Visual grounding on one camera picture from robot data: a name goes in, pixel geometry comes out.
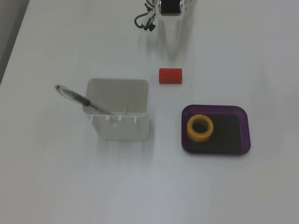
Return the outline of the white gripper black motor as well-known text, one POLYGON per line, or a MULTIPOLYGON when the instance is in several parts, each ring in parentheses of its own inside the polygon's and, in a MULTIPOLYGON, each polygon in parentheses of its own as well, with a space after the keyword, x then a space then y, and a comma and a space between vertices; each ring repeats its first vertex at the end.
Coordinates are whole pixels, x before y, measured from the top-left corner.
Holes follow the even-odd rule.
POLYGON ((177 57, 187 0, 157 0, 158 36, 170 58, 177 57))

